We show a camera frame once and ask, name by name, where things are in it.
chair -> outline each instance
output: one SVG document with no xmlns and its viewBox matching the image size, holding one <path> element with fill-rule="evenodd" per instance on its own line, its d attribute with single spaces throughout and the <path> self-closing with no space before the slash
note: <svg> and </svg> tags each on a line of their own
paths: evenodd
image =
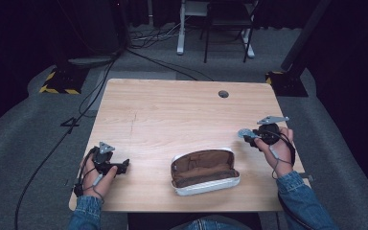
<svg viewBox="0 0 368 230">
<path fill-rule="evenodd" d="M 253 31 L 252 17 L 261 1 L 262 0 L 259 0 L 258 4 L 253 9 L 252 13 L 249 13 L 246 5 L 242 0 L 210 1 L 210 3 L 207 6 L 207 16 L 205 19 L 205 25 L 204 28 L 202 29 L 202 33 L 200 36 L 200 39 L 202 39 L 204 31 L 206 31 L 207 37 L 205 41 L 204 63 L 207 62 L 210 31 L 212 29 L 220 29 L 224 31 L 239 31 L 236 39 L 242 37 L 241 34 L 243 30 L 244 33 L 246 33 L 247 35 L 248 30 L 248 38 L 243 58 L 243 62 L 246 62 L 247 51 L 250 47 L 250 40 Z"/>
</svg>

gray floor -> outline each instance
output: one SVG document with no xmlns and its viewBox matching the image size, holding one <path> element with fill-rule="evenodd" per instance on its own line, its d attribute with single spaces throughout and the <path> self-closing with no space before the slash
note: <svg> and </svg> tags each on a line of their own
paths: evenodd
<svg viewBox="0 0 368 230">
<path fill-rule="evenodd" d="M 208 63 L 203 63 L 203 41 L 199 31 L 187 33 L 185 53 L 175 52 L 177 36 L 147 49 L 133 50 L 149 58 L 185 68 L 171 68 L 200 81 L 264 82 L 265 73 L 280 70 L 280 64 L 299 30 L 258 30 L 252 45 L 256 57 L 242 62 L 242 46 L 220 44 L 211 47 Z M 103 76 L 103 67 L 91 69 L 80 95 L 38 93 L 54 66 L 33 78 L 29 98 L 0 119 L 0 229 L 13 229 L 18 199 L 35 169 L 47 157 L 67 130 L 59 125 L 78 117 L 86 108 L 89 93 Z M 153 62 L 124 52 L 113 72 L 171 72 Z M 176 72 L 178 80 L 192 81 Z M 295 144 L 306 171 L 314 178 L 311 186 L 341 229 L 368 229 L 368 180 L 347 148 L 332 118 L 315 97 L 315 82 L 306 71 L 302 81 L 310 96 L 279 97 L 288 126 L 295 130 Z M 87 115 L 93 116 L 95 110 Z M 19 229 L 64 229 L 72 212 L 68 209 L 71 187 L 84 154 L 94 118 L 82 118 L 66 135 L 35 176 L 21 203 Z M 264 229 L 278 229 L 274 213 L 261 213 Z M 280 213 L 281 229 L 287 229 Z M 127 214 L 103 213 L 103 229 L 126 229 Z"/>
</svg>

person's left hand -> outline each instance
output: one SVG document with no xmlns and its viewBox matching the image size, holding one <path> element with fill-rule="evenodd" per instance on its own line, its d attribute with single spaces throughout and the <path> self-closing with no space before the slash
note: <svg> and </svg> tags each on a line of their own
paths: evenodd
<svg viewBox="0 0 368 230">
<path fill-rule="evenodd" d="M 100 182 L 93 187 L 95 180 L 100 175 L 98 171 L 95 169 L 94 162 L 92 161 L 93 155 L 91 154 L 86 161 L 85 168 L 83 169 L 84 179 L 83 179 L 83 194 L 85 196 L 94 196 L 99 199 L 104 200 L 104 197 L 109 191 L 110 184 L 113 181 L 113 178 L 116 175 L 116 171 L 118 168 L 116 166 L 112 167 L 109 172 L 104 176 Z"/>
</svg>

